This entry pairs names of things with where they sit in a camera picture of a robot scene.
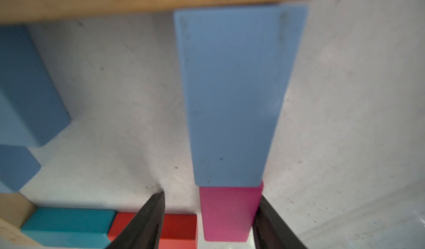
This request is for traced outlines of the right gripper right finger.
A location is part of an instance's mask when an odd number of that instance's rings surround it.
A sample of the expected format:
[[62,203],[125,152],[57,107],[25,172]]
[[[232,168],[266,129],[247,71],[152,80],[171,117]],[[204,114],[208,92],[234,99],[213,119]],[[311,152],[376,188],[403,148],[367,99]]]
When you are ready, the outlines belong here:
[[307,249],[264,196],[261,197],[252,229],[257,249]]

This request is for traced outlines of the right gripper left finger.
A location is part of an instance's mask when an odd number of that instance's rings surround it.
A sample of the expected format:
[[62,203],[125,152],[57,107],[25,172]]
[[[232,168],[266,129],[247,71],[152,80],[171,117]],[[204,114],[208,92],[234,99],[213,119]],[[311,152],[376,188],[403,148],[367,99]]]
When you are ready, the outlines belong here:
[[153,194],[107,249],[158,249],[165,207],[165,193]]

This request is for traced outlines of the red block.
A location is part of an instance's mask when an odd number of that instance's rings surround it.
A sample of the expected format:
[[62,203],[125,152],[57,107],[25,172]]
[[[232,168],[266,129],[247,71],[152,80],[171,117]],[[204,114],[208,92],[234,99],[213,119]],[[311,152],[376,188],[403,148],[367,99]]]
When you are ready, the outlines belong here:
[[[109,240],[114,241],[135,215],[135,213],[117,213],[107,235]],[[197,216],[165,214],[158,248],[197,249],[197,247]]]

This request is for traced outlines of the magenta block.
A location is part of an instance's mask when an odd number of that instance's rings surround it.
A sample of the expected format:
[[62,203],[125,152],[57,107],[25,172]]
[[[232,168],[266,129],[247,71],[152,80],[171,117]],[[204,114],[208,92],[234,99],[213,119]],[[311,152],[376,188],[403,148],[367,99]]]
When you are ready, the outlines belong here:
[[246,242],[262,197],[258,187],[201,187],[204,238],[208,242]]

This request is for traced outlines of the teal block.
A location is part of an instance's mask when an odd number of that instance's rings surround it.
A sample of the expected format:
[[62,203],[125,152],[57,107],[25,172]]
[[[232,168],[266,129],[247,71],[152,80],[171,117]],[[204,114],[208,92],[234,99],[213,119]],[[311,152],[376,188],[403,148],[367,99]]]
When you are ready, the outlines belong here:
[[114,210],[39,208],[21,232],[45,247],[104,249]]

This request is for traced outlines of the light blue block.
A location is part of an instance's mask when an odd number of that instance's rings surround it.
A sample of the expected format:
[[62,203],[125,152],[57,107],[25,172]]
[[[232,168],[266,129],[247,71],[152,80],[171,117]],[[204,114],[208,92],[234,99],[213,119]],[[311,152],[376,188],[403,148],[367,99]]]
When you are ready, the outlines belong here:
[[303,4],[174,13],[197,186],[261,184],[307,15]]
[[1,144],[41,147],[71,122],[25,26],[1,27]]
[[1,145],[1,193],[20,191],[40,168],[40,163],[27,148]]

